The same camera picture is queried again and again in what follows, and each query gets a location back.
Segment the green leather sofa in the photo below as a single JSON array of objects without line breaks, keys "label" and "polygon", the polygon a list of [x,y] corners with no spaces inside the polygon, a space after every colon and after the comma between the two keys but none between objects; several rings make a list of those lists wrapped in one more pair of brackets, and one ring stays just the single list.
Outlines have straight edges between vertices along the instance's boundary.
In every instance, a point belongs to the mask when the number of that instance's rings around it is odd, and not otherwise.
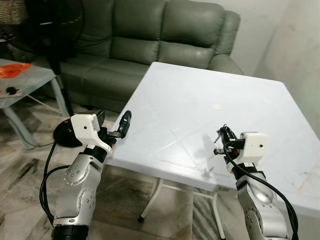
[{"label": "green leather sofa", "polygon": [[61,64],[74,103],[120,112],[155,61],[243,74],[229,57],[240,17],[218,4],[84,0],[84,7],[77,55]]}]

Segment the table surface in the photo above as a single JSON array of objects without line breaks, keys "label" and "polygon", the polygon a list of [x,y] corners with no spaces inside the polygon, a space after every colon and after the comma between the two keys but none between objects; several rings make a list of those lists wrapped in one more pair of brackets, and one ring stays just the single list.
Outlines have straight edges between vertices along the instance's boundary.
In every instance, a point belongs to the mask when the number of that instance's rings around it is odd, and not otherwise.
[{"label": "table surface", "polygon": [[[20,62],[0,58],[0,66],[6,64],[20,64]],[[8,87],[15,87],[23,92],[23,95],[19,97],[0,98],[0,109],[10,107],[55,77],[56,75],[51,69],[31,65],[16,77],[0,78],[0,91],[6,92]]]},{"label": "table surface", "polygon": [[126,110],[128,134],[107,164],[208,191],[236,189],[214,155],[216,131],[261,132],[270,143],[258,169],[298,213],[320,216],[320,142],[283,83],[154,62],[120,117]]}]

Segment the white wall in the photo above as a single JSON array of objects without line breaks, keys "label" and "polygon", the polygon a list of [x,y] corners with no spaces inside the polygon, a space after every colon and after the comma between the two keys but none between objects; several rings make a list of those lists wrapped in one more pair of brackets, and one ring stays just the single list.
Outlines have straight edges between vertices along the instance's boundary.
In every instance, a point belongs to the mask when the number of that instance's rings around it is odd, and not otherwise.
[{"label": "white wall", "polygon": [[292,0],[255,77],[283,82],[320,138],[319,0]]},{"label": "white wall", "polygon": [[245,75],[252,76],[291,0],[193,1],[217,3],[225,10],[240,14],[240,28],[231,57]]}]

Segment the sofa backrest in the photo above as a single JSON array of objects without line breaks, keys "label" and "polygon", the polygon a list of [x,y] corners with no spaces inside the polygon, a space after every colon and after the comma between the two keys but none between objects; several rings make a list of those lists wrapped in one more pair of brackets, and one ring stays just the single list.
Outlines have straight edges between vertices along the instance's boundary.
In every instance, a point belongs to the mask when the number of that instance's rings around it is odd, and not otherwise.
[{"label": "sofa backrest", "polygon": [[240,23],[238,14],[215,3],[84,2],[87,24],[78,51],[146,65],[158,61],[206,69],[214,55],[231,53]]}]

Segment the sofa armrest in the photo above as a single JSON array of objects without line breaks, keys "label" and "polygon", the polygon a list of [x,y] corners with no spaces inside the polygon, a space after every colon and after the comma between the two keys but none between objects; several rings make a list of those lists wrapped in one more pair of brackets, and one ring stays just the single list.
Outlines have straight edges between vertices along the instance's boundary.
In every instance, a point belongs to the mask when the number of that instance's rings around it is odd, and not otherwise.
[{"label": "sofa armrest", "polygon": [[233,61],[229,55],[225,54],[215,55],[211,59],[208,69],[217,72],[244,75],[244,72],[240,69],[236,62]]}]

